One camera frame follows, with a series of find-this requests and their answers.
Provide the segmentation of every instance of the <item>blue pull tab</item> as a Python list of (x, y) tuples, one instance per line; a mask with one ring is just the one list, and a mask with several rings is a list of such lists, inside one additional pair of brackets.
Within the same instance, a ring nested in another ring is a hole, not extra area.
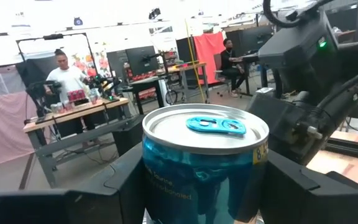
[(188, 128), (206, 133), (245, 134), (246, 127), (238, 120), (194, 117), (186, 121)]

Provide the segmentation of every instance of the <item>concrete floor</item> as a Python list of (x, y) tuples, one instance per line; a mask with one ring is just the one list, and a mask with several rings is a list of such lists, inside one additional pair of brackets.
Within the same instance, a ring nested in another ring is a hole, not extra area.
[[(251, 78), (250, 92), (255, 93), (258, 86), (260, 86), (260, 78), (258, 76)], [(250, 97), (243, 96), (242, 98), (231, 98), (227, 92), (224, 92), (223, 97), (220, 97), (217, 92), (223, 92), (225, 89), (225, 86), (220, 86), (219, 88), (211, 90), (211, 103), (244, 110), (250, 101)], [(199, 96), (195, 96), (190, 101), (194, 103), (203, 102)], [(156, 101), (144, 105), (144, 111), (152, 111), (156, 108), (158, 108)], [(351, 125), (358, 129), (358, 119), (353, 119), (351, 121)], [(103, 138), (112, 138), (112, 136), (104, 136)], [(103, 163), (102, 161), (109, 159), (110, 161), (113, 161), (116, 158), (116, 147), (110, 146), (102, 149), (100, 154), (98, 152), (94, 152), (89, 154), (89, 157), (83, 156), (76, 160), (62, 164), (58, 166), (58, 170), (55, 172), (58, 187), (75, 189), (81, 183), (88, 180), (92, 175), (95, 175), (100, 170), (108, 166), (108, 163)], [(25, 156), (14, 161), (0, 164), (0, 190), (18, 189), (27, 159), (28, 157)], [(38, 161), (36, 161), (35, 167), (31, 173), (28, 189), (49, 189), (49, 185)]]

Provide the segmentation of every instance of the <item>can lid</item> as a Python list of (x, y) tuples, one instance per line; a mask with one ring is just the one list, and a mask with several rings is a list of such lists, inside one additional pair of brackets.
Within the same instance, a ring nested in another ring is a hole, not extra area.
[(176, 105), (143, 120), (146, 136), (164, 146), (196, 154), (237, 154), (263, 144), (269, 127), (257, 116), (227, 106)]

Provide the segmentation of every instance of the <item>white t-shirt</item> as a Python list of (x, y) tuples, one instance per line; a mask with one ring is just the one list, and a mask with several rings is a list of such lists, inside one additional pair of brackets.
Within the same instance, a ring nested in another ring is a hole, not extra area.
[(86, 78), (86, 75), (82, 73), (79, 68), (72, 66), (67, 70), (62, 70), (60, 68), (52, 70), (49, 73), (47, 80), (57, 81), (62, 84), (60, 101), (64, 102), (68, 100), (68, 92), (84, 89), (85, 84), (82, 82), (84, 78)]

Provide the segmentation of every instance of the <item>chair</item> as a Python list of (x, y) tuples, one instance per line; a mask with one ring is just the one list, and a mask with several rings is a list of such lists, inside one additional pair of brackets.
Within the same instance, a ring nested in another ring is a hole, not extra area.
[(222, 75), (222, 58), (221, 58), (221, 54), (216, 54), (214, 55), (214, 61), (215, 61), (215, 66), (216, 66), (216, 70), (215, 70), (215, 80), (224, 83), (227, 86), (227, 92), (230, 92), (230, 83), (231, 81), (229, 79), (227, 79), (224, 75)]

